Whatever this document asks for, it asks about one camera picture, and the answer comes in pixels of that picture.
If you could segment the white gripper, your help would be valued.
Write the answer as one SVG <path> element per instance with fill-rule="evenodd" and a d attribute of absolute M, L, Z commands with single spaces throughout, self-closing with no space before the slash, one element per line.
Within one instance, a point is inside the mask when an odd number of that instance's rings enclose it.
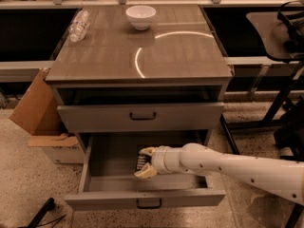
<path fill-rule="evenodd" d="M 151 164 L 138 164 L 134 175 L 139 179 L 149 179 L 159 174 L 180 173 L 182 165 L 180 162 L 180 148 L 169 146 L 146 147 L 139 154 L 152 157 Z"/>

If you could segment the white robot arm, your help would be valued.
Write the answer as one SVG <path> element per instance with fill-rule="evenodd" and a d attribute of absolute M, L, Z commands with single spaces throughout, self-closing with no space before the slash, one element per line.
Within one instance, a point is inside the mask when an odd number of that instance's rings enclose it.
<path fill-rule="evenodd" d="M 297 204 L 304 204 L 304 163 L 225 154 L 198 143 L 183 147 L 146 147 L 139 152 L 134 175 L 218 172 Z"/>

